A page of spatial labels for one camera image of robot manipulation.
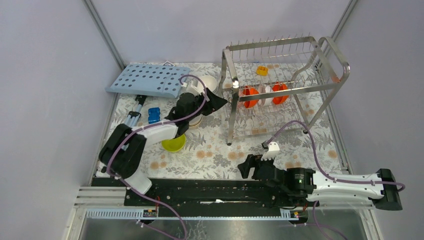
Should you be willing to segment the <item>stainless steel dish rack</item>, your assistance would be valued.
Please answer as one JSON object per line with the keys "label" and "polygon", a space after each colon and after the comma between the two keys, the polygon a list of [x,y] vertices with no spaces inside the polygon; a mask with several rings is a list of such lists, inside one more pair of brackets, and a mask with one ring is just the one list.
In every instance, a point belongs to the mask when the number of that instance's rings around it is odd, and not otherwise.
{"label": "stainless steel dish rack", "polygon": [[[258,66],[267,76],[256,74]],[[312,128],[349,78],[347,58],[330,37],[310,35],[266,40],[247,40],[226,46],[221,53],[218,93],[227,99],[226,143],[236,138],[238,109],[280,105],[289,97],[318,92],[321,107],[311,120],[298,120]]]}

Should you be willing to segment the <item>floral table mat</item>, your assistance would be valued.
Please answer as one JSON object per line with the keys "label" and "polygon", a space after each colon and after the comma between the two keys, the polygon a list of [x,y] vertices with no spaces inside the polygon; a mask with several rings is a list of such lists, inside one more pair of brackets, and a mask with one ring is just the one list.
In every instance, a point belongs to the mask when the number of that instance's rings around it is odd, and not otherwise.
{"label": "floral table mat", "polygon": [[[198,128],[186,132],[186,143],[180,151],[166,151],[160,143],[148,147],[142,155],[141,169],[152,178],[239,179],[237,166],[247,155],[261,154],[262,142],[280,127],[292,120],[311,120],[321,105],[319,92],[290,96],[279,105],[253,108],[241,105],[235,122],[236,138],[231,145],[227,145],[228,114],[222,108],[204,117]],[[276,166],[280,169],[321,167],[327,173],[340,174],[343,167],[325,113],[311,131],[309,137],[295,123],[288,132],[279,135]]]}

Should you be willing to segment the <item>small yellow cup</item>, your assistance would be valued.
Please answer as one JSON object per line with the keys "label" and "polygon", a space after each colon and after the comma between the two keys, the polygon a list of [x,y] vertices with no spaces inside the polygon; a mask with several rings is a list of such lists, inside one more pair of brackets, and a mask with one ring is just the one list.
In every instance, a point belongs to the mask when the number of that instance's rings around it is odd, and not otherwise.
{"label": "small yellow cup", "polygon": [[265,76],[268,75],[268,71],[269,71],[269,69],[266,66],[260,65],[256,69],[256,74],[259,75],[259,76],[265,77]]}

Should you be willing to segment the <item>lime green bowl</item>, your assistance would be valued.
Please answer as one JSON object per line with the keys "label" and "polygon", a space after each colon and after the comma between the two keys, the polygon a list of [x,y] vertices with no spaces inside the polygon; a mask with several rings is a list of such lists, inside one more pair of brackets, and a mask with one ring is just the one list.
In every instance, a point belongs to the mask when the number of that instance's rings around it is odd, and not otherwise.
{"label": "lime green bowl", "polygon": [[173,138],[173,139],[167,139],[167,140],[163,140],[161,142],[162,147],[171,153],[176,153],[178,151],[180,151],[181,149],[183,149],[183,147],[186,144],[186,135],[183,134],[179,137]]}

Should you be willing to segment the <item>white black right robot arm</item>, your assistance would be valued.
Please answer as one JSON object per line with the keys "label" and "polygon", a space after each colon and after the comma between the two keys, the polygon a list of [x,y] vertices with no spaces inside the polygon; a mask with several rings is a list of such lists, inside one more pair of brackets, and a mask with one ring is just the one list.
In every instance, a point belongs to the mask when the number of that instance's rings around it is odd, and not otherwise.
{"label": "white black right robot arm", "polygon": [[311,168],[279,169],[273,160],[249,154],[237,166],[241,177],[249,176],[280,193],[293,206],[304,202],[342,202],[346,204],[372,204],[376,209],[400,211],[403,209],[396,179],[390,169],[381,168],[365,175],[333,174],[325,176]]}

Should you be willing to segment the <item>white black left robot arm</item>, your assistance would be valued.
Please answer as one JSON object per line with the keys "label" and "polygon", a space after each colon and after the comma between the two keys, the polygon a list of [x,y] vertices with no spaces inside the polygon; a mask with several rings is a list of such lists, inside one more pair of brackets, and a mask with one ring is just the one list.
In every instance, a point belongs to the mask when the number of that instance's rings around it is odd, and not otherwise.
{"label": "white black left robot arm", "polygon": [[189,123],[198,116],[208,116],[225,106],[228,101],[209,89],[194,95],[182,93],[168,115],[160,122],[134,129],[119,124],[99,153],[99,160],[106,165],[106,172],[121,179],[136,192],[136,199],[144,206],[152,204],[155,192],[151,180],[141,170],[144,149],[164,140],[182,136]]}

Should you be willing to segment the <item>white bowl front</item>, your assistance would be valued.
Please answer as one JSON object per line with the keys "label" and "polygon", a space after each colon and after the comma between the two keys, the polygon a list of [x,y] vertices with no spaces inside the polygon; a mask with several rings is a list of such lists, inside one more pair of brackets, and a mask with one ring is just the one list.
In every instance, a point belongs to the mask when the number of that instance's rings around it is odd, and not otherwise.
{"label": "white bowl front", "polygon": [[211,92],[211,93],[213,93],[214,95],[218,95],[218,88],[217,87],[215,87],[215,88],[209,88],[209,91]]}

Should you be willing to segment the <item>blue toy block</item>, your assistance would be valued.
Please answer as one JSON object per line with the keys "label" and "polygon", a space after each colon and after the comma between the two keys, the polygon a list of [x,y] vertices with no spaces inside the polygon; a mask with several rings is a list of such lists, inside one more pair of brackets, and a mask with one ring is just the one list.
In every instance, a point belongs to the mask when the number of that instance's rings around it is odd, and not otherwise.
{"label": "blue toy block", "polygon": [[148,109],[148,123],[154,124],[161,121],[161,110],[159,107]]}

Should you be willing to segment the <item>blue perforated tray stand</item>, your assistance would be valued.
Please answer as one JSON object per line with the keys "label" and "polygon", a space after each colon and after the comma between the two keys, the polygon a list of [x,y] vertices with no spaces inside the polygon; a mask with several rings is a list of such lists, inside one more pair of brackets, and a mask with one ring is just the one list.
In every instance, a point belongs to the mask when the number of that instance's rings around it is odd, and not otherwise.
{"label": "blue perforated tray stand", "polygon": [[134,109],[115,112],[110,125],[125,124],[134,127],[142,119],[142,109],[146,98],[176,99],[180,95],[181,83],[178,78],[190,73],[184,66],[172,64],[154,65],[132,63],[125,67],[116,80],[105,88],[106,92],[116,93],[120,97],[134,97]]}

